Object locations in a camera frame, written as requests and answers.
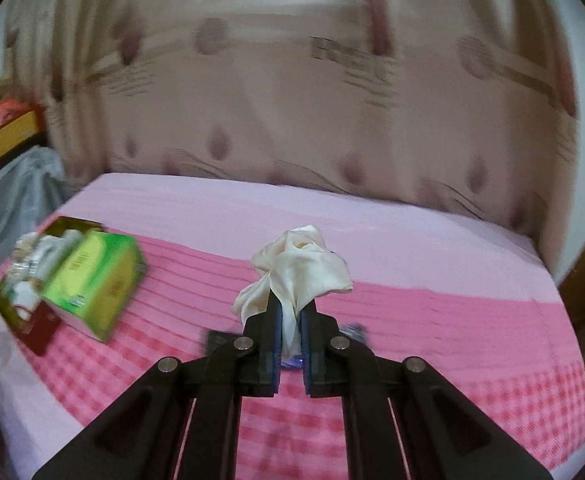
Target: crumpled cloth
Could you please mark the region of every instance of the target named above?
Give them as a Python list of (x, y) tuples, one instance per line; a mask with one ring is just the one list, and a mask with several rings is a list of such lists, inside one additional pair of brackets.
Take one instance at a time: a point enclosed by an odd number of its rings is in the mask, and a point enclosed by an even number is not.
[(231, 311), (246, 320), (266, 310), (270, 290), (282, 304), (284, 357), (301, 353), (297, 316), (310, 301), (329, 292), (350, 292), (346, 263), (329, 251), (317, 227), (291, 229), (256, 253), (250, 263), (261, 274), (244, 288)]

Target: black object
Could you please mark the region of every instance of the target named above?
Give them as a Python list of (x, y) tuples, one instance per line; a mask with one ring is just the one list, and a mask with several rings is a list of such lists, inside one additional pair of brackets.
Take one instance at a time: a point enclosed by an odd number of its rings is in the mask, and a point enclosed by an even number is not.
[[(314, 301), (300, 317), (311, 397), (341, 397), (351, 479), (550, 480), (549, 472), (419, 357), (376, 357)], [(164, 357), (33, 480), (230, 480), (242, 397), (279, 386), (282, 306), (190, 362)]]

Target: gray cloth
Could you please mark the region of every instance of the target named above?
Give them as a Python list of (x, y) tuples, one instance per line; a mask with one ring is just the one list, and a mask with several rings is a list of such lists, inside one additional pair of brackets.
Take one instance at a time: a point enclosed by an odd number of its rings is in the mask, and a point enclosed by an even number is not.
[(0, 264), (16, 240), (71, 196), (59, 155), (36, 146), (0, 170)]

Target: metal screw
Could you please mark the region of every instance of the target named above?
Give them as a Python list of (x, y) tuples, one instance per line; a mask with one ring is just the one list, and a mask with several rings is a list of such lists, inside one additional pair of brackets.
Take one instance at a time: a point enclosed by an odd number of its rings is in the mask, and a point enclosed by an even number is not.
[(425, 370), (425, 361), (421, 357), (409, 357), (405, 362), (405, 367), (411, 372), (418, 374)]
[(342, 335), (338, 335), (330, 339), (330, 346), (337, 350), (345, 350), (350, 346), (350, 340)]
[(157, 364), (157, 368), (159, 368), (160, 372), (168, 373), (175, 370), (178, 364), (178, 361), (174, 357), (164, 357)]
[(235, 339), (235, 348), (237, 350), (248, 350), (253, 345), (252, 339), (249, 337), (237, 337)]

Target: cream fabric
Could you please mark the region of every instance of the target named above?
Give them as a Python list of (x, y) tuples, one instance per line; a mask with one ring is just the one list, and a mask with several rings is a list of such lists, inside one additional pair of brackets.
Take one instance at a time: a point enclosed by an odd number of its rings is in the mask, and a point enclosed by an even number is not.
[(6, 44), (74, 184), (313, 187), (495, 222), (559, 257), (577, 108), (546, 0), (12, 0)]
[(282, 304), (284, 356), (301, 353), (297, 316), (310, 301), (329, 292), (350, 292), (345, 261), (329, 251), (317, 227), (291, 229), (256, 253), (250, 263), (261, 278), (244, 288), (231, 311), (245, 325), (264, 312), (270, 291)]

